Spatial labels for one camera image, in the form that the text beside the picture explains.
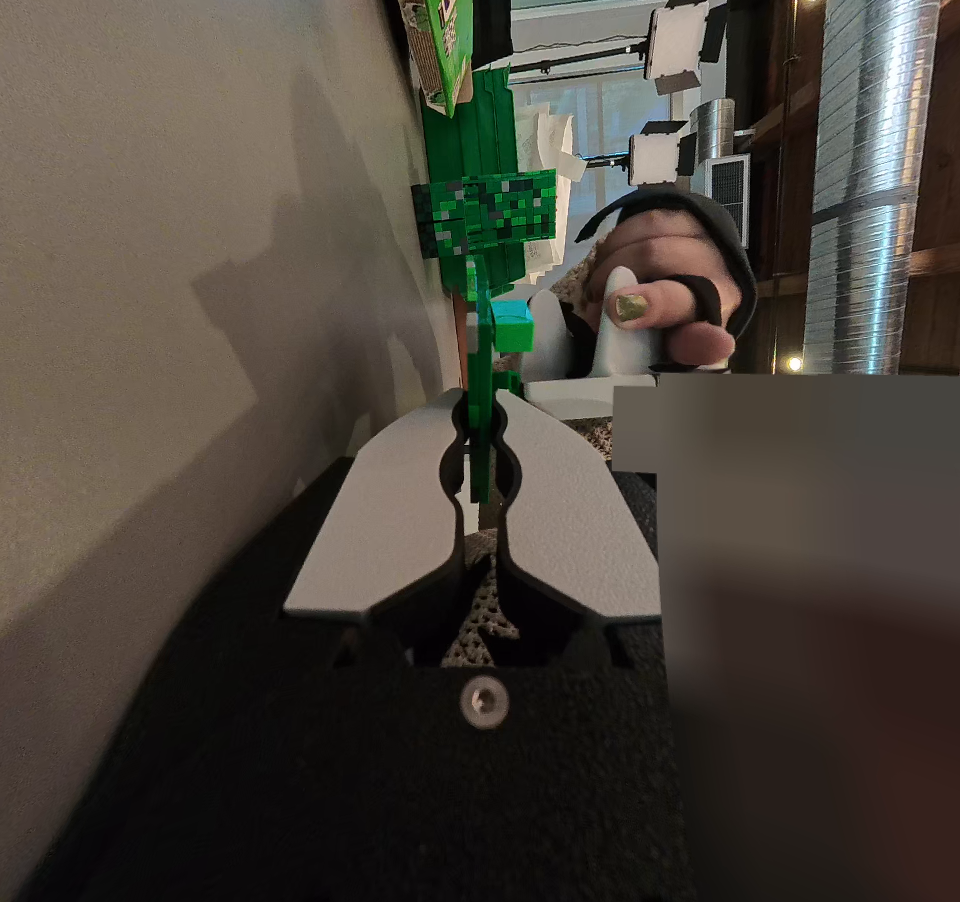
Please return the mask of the large studio light panel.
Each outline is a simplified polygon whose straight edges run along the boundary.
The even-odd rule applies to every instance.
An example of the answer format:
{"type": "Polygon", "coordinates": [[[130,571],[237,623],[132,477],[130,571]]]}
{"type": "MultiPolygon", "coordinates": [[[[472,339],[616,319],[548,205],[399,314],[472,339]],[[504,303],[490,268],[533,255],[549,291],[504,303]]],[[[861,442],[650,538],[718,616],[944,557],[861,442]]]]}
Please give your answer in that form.
{"type": "Polygon", "coordinates": [[[718,63],[726,39],[729,6],[708,1],[654,9],[647,35],[643,77],[658,96],[702,86],[702,69],[718,63]]]}

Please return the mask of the green lego plate assembly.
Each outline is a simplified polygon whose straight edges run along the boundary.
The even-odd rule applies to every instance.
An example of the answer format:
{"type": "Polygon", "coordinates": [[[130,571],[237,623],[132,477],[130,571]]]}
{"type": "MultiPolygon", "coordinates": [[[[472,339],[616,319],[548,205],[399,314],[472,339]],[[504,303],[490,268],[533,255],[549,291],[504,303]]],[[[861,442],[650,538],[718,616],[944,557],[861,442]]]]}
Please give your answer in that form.
{"type": "Polygon", "coordinates": [[[471,500],[490,500],[494,397],[498,390],[520,394],[515,370],[496,371],[497,354],[526,354],[533,350],[534,317],[523,300],[497,300],[491,294],[483,255],[467,256],[466,274],[466,418],[471,500]]]}

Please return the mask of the green lego set box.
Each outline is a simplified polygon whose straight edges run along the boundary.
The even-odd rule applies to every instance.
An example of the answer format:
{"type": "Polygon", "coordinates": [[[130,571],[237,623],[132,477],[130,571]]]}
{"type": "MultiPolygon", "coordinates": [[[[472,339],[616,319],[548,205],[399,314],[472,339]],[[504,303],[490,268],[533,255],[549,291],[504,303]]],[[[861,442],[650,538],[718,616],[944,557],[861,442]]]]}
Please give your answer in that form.
{"type": "Polygon", "coordinates": [[[471,88],[474,0],[398,0],[417,83],[428,108],[452,119],[471,88]]]}

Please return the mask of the black light stand pole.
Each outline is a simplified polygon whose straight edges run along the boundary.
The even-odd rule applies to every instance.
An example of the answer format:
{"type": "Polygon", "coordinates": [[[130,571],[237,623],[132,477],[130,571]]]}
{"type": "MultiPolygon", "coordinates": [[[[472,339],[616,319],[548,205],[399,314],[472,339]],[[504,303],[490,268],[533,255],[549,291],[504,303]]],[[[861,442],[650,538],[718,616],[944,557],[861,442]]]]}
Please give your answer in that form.
{"type": "Polygon", "coordinates": [[[609,59],[633,59],[644,62],[649,46],[649,37],[643,37],[628,44],[608,47],[591,52],[568,54],[554,58],[544,58],[522,64],[511,64],[510,72],[513,76],[536,75],[548,77],[555,70],[564,70],[571,67],[583,67],[588,64],[599,63],[609,59]]]}

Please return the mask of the small studio light panel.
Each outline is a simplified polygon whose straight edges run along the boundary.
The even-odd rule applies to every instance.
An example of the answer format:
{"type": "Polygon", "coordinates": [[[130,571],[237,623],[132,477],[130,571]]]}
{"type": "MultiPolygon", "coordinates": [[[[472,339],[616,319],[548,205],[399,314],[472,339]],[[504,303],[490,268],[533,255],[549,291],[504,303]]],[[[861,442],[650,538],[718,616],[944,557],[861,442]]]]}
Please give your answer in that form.
{"type": "Polygon", "coordinates": [[[679,177],[693,175],[697,134],[684,134],[682,130],[687,125],[685,120],[649,120],[639,133],[630,136],[630,187],[673,184],[679,177]]]}

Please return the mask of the white plastic bag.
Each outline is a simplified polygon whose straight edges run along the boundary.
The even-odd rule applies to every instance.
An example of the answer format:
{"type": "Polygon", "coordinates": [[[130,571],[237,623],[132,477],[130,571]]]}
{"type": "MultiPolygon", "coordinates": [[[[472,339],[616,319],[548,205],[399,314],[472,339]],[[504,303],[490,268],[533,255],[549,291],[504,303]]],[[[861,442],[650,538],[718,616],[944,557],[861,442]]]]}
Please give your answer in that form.
{"type": "Polygon", "coordinates": [[[523,174],[555,171],[557,175],[555,235],[524,243],[525,275],[520,284],[534,286],[565,259],[572,188],[587,162],[573,154],[573,116],[553,114],[548,104],[514,110],[518,169],[523,174]]]}

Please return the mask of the small silver air duct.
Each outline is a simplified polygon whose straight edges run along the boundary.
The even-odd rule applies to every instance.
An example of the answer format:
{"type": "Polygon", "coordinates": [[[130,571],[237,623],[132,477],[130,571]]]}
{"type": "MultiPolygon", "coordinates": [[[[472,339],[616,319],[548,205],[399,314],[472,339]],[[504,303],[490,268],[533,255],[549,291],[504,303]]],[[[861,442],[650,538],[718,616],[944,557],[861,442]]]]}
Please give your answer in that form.
{"type": "Polygon", "coordinates": [[[736,112],[737,103],[730,97],[703,102],[691,112],[687,147],[693,153],[694,168],[735,154],[736,112]]]}

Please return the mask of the white vent unit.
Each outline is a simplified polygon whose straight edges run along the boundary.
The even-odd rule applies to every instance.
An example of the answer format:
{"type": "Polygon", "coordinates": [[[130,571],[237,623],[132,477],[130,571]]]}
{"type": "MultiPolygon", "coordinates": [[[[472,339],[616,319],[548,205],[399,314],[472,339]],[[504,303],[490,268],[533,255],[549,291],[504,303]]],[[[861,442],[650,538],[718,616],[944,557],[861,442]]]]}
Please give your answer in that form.
{"type": "Polygon", "coordinates": [[[744,248],[749,248],[751,210],[751,155],[706,159],[700,165],[703,193],[723,206],[734,221],[744,248]]]}

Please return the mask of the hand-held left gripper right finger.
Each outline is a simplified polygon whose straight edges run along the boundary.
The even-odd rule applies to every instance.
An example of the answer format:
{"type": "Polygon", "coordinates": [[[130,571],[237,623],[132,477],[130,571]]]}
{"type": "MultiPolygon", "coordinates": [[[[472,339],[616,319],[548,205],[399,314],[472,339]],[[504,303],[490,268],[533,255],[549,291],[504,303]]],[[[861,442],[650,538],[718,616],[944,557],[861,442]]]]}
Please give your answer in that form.
{"type": "Polygon", "coordinates": [[[514,590],[606,624],[661,617],[659,566],[614,477],[593,445],[508,391],[496,393],[499,461],[509,487],[498,562],[514,590]]]}

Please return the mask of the large silver air duct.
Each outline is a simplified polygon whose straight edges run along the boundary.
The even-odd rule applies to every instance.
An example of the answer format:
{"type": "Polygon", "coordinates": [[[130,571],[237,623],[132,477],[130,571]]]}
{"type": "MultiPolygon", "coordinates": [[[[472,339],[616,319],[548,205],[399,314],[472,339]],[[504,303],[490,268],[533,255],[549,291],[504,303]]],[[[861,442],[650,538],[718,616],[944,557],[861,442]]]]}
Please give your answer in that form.
{"type": "Polygon", "coordinates": [[[940,0],[826,0],[806,375],[899,368],[940,0]]]}

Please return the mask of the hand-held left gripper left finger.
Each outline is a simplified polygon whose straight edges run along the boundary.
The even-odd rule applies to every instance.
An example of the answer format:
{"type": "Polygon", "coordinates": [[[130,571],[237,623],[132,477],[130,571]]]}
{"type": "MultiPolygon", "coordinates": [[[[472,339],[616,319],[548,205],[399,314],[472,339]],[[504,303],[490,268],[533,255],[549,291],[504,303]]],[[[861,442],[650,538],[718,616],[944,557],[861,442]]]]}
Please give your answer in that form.
{"type": "Polygon", "coordinates": [[[461,388],[401,416],[357,452],[283,604],[289,616],[363,623],[439,595],[463,564],[461,388]]]}

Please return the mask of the person's right hand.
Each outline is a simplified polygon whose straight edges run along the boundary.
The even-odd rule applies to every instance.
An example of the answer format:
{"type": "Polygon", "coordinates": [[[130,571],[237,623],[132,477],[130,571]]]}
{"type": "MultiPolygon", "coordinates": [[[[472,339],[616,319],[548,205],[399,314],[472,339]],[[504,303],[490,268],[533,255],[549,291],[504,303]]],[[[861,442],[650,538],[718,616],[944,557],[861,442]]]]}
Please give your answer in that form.
{"type": "Polygon", "coordinates": [[[582,318],[591,330],[603,315],[627,331],[659,330],[667,362],[726,368],[736,349],[728,332],[743,292],[700,221],[681,209],[635,214],[600,238],[590,253],[582,318]],[[698,315],[692,290],[673,276],[699,276],[714,285],[722,326],[698,315]]]}

